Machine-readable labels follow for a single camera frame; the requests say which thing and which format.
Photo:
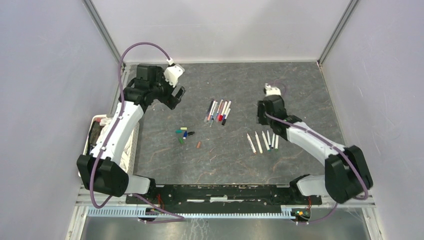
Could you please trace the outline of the brown capped white marker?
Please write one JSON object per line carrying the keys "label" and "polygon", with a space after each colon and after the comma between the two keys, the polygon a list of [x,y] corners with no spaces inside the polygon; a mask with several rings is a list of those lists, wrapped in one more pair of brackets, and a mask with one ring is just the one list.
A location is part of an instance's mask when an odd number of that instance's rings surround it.
{"label": "brown capped white marker", "polygon": [[257,154],[257,151],[256,151],[256,148],[255,148],[255,146],[254,146],[254,144],[253,144],[253,141],[252,141],[252,138],[251,138],[251,136],[247,133],[246,134],[246,137],[247,137],[247,140],[248,140],[248,143],[249,143],[249,145],[250,145],[250,148],[251,148],[251,150],[252,150],[252,152],[253,152],[253,154]]}

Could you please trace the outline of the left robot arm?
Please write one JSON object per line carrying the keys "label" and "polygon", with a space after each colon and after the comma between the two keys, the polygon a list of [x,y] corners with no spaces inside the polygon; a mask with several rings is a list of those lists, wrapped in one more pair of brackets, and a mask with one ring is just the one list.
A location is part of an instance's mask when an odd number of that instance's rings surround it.
{"label": "left robot arm", "polygon": [[76,161],[86,190],[114,197],[138,194],[145,204],[156,200],[157,190],[151,186],[154,180],[125,172],[120,161],[131,133],[155,100],[171,110],[181,102],[185,88],[181,87],[175,95],[173,91],[184,72],[175,63],[167,68],[137,65],[135,77],[124,87],[124,97],[118,99],[116,112],[99,143]]}

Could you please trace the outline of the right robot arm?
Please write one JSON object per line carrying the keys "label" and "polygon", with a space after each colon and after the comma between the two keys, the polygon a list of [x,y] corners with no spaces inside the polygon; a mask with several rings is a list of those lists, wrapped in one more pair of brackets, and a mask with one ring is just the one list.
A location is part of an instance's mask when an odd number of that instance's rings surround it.
{"label": "right robot arm", "polygon": [[280,95],[258,101],[258,123],[270,126],[273,133],[301,147],[324,167],[323,175],[304,175],[293,180],[289,199],[302,204],[309,196],[329,196],[343,204],[351,199],[366,200],[373,187],[363,151],[356,145],[333,142],[310,128],[295,115],[288,115]]}

